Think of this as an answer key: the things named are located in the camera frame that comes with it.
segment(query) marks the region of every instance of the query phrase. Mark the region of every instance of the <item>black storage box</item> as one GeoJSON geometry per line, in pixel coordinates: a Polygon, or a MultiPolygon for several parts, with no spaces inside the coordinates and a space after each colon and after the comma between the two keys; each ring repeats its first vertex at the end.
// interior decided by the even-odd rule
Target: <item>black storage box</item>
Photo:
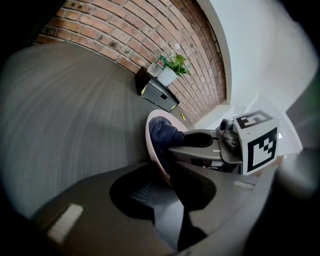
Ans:
{"type": "Polygon", "coordinates": [[[176,96],[143,66],[135,74],[134,79],[138,95],[164,110],[170,112],[180,103],[176,96]]]}

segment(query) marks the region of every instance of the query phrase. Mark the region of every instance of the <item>white flower pot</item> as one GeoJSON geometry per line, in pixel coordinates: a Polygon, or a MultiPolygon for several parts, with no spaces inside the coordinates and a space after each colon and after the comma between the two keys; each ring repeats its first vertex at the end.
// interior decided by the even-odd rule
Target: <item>white flower pot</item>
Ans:
{"type": "Polygon", "coordinates": [[[157,78],[164,86],[168,86],[176,80],[178,76],[170,67],[165,66],[157,78]]]}

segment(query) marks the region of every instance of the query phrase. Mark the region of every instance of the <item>plastic water bottle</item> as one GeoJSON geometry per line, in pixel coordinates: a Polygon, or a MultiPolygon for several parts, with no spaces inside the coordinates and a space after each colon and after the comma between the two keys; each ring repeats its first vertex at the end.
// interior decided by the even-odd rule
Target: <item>plastic water bottle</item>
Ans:
{"type": "Polygon", "coordinates": [[[162,52],[147,69],[147,71],[154,77],[160,74],[160,72],[165,68],[166,63],[173,61],[174,57],[176,56],[176,52],[178,49],[180,49],[179,44],[174,45],[173,49],[168,49],[164,52],[162,52]]]}

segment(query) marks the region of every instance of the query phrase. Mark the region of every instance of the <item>yellow object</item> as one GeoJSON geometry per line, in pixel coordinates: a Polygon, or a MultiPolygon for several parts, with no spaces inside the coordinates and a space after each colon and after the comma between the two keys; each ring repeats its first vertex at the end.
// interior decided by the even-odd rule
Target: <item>yellow object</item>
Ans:
{"type": "Polygon", "coordinates": [[[147,88],[147,86],[145,86],[144,88],[143,88],[143,90],[141,91],[141,96],[142,95],[144,95],[144,92],[145,92],[145,89],[147,88]]]}

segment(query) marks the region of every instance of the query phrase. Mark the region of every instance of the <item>green plant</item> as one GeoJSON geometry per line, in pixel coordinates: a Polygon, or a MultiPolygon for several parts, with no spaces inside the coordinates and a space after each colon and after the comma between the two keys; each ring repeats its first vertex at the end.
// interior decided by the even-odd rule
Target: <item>green plant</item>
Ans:
{"type": "Polygon", "coordinates": [[[166,65],[180,77],[182,77],[183,74],[188,74],[189,76],[191,76],[190,72],[185,67],[186,60],[187,59],[185,57],[183,57],[180,54],[177,54],[175,56],[175,61],[167,62],[166,65]]]}

